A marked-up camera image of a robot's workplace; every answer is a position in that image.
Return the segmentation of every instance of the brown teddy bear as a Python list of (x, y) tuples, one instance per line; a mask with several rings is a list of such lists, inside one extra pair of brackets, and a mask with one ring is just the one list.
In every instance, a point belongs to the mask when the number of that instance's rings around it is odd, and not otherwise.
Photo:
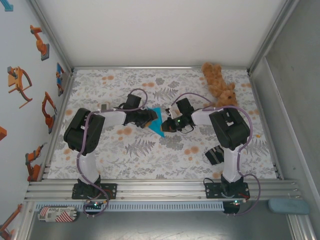
[(212, 65), (210, 62), (205, 62), (201, 70), (208, 83), (209, 91), (214, 97), (218, 98), (218, 102), (215, 104), (216, 107), (238, 106), (234, 91), (236, 85), (234, 82), (226, 84), (219, 64)]

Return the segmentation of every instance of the white enclosure wall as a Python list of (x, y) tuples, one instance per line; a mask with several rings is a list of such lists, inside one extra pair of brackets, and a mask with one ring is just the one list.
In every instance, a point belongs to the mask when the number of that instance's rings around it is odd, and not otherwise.
[(39, 0), (73, 66), (249, 67), (285, 0)]
[[(0, 137), (0, 224), (22, 203), (28, 187), (28, 171), (25, 154), (32, 153), (44, 142), (50, 143), (51, 135), (42, 113), (42, 101), (45, 91), (49, 93), (58, 111), (63, 95), (58, 97), (56, 70), (59, 60), (50, 45), (49, 59), (41, 61), (41, 53), (36, 47), (36, 38), (30, 32), (30, 25), (40, 27), (26, 1), (10, 0), (13, 11), (5, 11), (0, 5), (1, 39), (0, 55), (0, 127), (6, 130), (6, 136)], [(48, 39), (39, 33), (45, 44)], [(32, 86), (24, 91), (32, 101), (25, 102), (21, 94), (8, 86), (7, 67), (20, 67), (30, 77)], [(22, 77), (23, 87), (28, 86)], [(47, 113), (54, 114), (50, 104), (46, 104)], [(49, 144), (42, 149), (41, 156), (34, 161), (41, 164), (46, 158)]]

